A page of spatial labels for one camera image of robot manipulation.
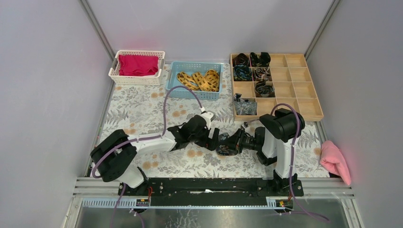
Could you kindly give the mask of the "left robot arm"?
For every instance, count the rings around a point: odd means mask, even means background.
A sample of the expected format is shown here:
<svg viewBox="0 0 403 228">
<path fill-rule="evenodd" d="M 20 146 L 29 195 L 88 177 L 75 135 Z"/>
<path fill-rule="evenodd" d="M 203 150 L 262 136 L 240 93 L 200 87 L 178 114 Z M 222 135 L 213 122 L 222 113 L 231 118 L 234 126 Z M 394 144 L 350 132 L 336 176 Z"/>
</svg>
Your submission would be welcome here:
<svg viewBox="0 0 403 228">
<path fill-rule="evenodd" d="M 169 127 L 163 135 L 139 139 L 130 139 L 124 130 L 116 130 L 90 153 L 95 163 L 92 176 L 104 182 L 118 180 L 129 186 L 135 195 L 142 195 L 147 191 L 147 177 L 140 167 L 132 164 L 135 156 L 138 153 L 180 150 L 190 143 L 213 151 L 219 135 L 215 128 L 213 136 L 209 137 L 214 118 L 214 113 L 203 112 L 181 125 Z"/>
</svg>

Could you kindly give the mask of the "dark floral pattern tie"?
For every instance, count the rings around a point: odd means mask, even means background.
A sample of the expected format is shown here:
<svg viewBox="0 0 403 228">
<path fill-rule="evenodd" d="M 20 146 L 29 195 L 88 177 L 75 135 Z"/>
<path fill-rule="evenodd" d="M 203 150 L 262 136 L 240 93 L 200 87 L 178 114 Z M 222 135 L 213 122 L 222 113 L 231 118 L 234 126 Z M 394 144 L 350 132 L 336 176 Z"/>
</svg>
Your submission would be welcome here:
<svg viewBox="0 0 403 228">
<path fill-rule="evenodd" d="M 228 133 L 222 133 L 218 137 L 218 145 L 215 149 L 220 156 L 234 156 L 239 152 L 236 149 L 236 137 Z"/>
</svg>

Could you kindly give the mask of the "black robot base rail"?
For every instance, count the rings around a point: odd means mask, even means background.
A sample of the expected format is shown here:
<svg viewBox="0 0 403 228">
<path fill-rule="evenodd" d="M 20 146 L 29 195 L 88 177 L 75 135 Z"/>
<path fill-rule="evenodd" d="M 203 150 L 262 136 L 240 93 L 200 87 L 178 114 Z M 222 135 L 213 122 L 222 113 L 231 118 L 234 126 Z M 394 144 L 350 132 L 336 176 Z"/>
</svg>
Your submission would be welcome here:
<svg viewBox="0 0 403 228">
<path fill-rule="evenodd" d="M 263 178 L 149 178 L 137 188 L 123 187 L 124 196 L 144 196 L 151 206 L 266 206 L 267 197 L 287 200 L 293 190 L 304 196 L 300 180 L 293 184 Z"/>
</svg>

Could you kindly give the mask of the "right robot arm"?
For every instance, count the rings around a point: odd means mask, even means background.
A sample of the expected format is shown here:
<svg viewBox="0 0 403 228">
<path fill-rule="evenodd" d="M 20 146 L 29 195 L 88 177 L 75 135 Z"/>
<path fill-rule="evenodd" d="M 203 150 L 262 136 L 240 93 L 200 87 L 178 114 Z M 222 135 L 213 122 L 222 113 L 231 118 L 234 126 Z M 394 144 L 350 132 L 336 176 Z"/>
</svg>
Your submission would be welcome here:
<svg viewBox="0 0 403 228">
<path fill-rule="evenodd" d="M 244 127 L 239 128 L 233 135 L 223 133 L 220 135 L 216 152 L 221 156 L 233 156 L 242 153 L 244 149 L 256 152 L 262 165 L 276 164 L 274 169 L 273 191 L 280 196 L 291 190 L 291 182 L 297 178 L 293 167 L 295 159 L 295 146 L 305 120 L 298 112 L 280 108 L 271 114 L 259 117 L 262 127 L 257 127 L 252 136 Z"/>
</svg>

